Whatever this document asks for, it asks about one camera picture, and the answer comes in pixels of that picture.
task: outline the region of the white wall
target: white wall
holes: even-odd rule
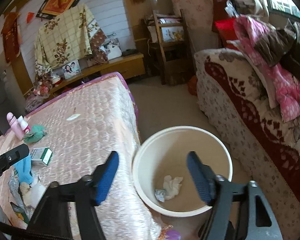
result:
[[[21,53],[32,81],[35,77],[35,59],[34,59],[34,40],[39,28],[47,22],[45,19],[34,17],[27,24],[26,17],[28,12],[37,13],[44,0],[30,0],[21,10],[18,23],[20,25],[23,43]],[[122,51],[135,48],[134,38],[130,24],[128,22],[127,12],[124,8],[123,0],[80,0],[79,3],[85,3],[98,24],[109,35],[113,32],[117,34]]]

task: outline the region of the purple object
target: purple object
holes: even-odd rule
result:
[[[181,235],[178,231],[170,229],[168,232],[165,234],[166,240],[181,240]]]

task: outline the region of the paper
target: paper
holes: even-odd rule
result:
[[[37,207],[39,201],[41,200],[44,192],[46,191],[46,187],[37,183],[31,191],[31,206],[34,208]]]
[[[158,201],[164,202],[165,200],[170,200],[179,194],[181,187],[180,182],[183,177],[175,177],[172,179],[170,175],[164,177],[163,189],[155,190],[155,197]]]

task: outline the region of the floor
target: floor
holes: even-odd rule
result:
[[[209,124],[208,118],[200,111],[197,97],[189,94],[186,85],[162,86],[159,77],[152,77],[134,82],[129,85],[129,88],[139,108],[138,127],[143,141],[164,128],[177,125],[196,126],[220,138],[217,130]],[[251,180],[236,159],[232,159],[232,163],[233,182],[246,183]],[[237,205],[234,203],[230,215],[230,220],[234,225],[236,224],[236,210]],[[190,218],[161,216],[161,219],[180,231],[182,240],[197,240],[199,239],[198,229],[209,215],[209,213],[204,213]]]

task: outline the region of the red decoration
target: red decoration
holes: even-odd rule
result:
[[[34,13],[31,13],[31,12],[28,13],[28,15],[27,15],[27,23],[29,23],[32,20],[33,16],[34,16]]]

